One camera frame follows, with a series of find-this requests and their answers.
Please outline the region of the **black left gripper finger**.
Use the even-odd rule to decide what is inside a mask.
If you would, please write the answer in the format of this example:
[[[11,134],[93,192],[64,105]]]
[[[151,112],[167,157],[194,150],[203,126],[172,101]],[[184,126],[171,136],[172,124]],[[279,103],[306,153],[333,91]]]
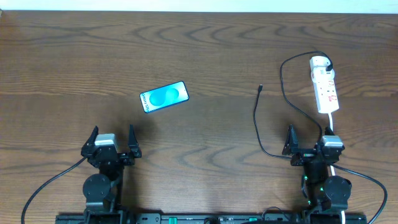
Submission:
[[[86,143],[84,143],[83,149],[91,149],[92,147],[95,146],[95,139],[98,135],[98,130],[99,130],[98,127],[95,126],[89,138],[87,139]]]
[[[139,144],[137,142],[135,133],[134,133],[134,126],[132,124],[129,125],[129,137],[128,137],[128,142],[127,145],[131,152],[139,152]]]

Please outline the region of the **blue Galaxy smartphone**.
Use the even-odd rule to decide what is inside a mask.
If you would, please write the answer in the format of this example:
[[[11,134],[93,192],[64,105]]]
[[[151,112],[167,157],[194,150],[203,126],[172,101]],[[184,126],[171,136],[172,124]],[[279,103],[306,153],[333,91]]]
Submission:
[[[177,105],[190,98],[183,81],[142,92],[139,97],[145,113]]]

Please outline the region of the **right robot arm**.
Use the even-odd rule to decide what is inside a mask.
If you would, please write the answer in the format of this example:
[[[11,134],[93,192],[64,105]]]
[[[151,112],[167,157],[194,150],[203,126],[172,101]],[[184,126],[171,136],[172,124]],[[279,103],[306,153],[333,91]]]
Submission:
[[[308,198],[308,209],[302,212],[305,223],[346,223],[345,210],[351,196],[352,184],[348,179],[329,171],[339,161],[345,149],[342,140],[330,128],[316,142],[313,148],[299,147],[298,138],[292,125],[288,127],[287,139],[282,150],[290,156],[290,165],[302,166],[303,194]]]

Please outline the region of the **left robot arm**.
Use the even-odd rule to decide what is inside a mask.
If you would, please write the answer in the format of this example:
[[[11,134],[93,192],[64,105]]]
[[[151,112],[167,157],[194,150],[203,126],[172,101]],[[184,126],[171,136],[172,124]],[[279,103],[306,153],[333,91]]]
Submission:
[[[89,176],[83,184],[86,208],[85,223],[135,223],[136,216],[121,205],[124,168],[133,166],[142,151],[129,126],[128,152],[119,152],[114,134],[99,134],[95,127],[81,148],[81,155],[99,172]]]

